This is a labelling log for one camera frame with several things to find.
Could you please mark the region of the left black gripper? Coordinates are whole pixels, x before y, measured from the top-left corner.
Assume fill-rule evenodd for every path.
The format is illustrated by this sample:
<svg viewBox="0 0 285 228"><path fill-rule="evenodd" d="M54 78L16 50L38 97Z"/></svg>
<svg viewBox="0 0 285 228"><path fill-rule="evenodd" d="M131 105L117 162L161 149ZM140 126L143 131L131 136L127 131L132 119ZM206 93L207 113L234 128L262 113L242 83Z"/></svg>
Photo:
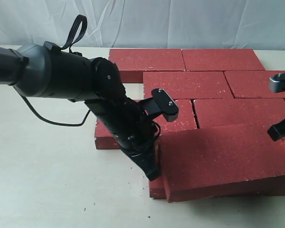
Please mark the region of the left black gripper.
<svg viewBox="0 0 285 228"><path fill-rule="evenodd" d="M85 105L117 140L122 152L134 162L149 181L160 171L158 124L150 119L141 104L128 97L118 100L94 99Z"/></svg>

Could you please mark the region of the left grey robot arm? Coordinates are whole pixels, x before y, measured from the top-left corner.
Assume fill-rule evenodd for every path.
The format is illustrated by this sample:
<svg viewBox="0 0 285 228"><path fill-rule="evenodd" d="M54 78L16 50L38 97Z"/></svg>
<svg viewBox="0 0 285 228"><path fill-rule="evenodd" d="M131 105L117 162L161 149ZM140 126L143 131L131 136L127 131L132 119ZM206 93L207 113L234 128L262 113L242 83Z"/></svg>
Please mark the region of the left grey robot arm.
<svg viewBox="0 0 285 228"><path fill-rule="evenodd" d="M160 176L157 124L126 95L116 64L106 58L88 59L40 45L0 47L0 85L14 87L22 97L84 102L149 180Z"/></svg>

